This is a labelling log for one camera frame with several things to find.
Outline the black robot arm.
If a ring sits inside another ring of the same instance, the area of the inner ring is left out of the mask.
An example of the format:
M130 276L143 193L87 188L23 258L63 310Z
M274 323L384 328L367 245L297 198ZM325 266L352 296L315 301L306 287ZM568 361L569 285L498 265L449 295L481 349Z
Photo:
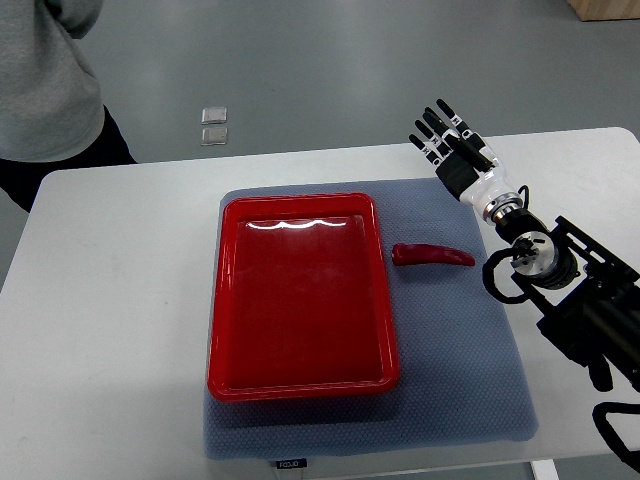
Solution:
M533 303L542 335L588 370L599 391L619 370L639 386L639 274L563 217L548 229L529 210L529 190L506 181L500 159L442 99L425 108L410 141L446 190L472 207L507 248L482 267L487 292L503 304Z

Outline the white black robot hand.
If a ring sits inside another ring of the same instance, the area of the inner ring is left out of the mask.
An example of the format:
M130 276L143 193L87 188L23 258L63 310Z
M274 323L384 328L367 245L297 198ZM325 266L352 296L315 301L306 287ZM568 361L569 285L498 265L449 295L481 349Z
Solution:
M426 107L424 122L414 121L426 141L415 134L409 141L434 166L447 191L483 219L502 219L517 210L518 192L506 183L506 171L495 152L445 100L437 99L436 105L456 130Z

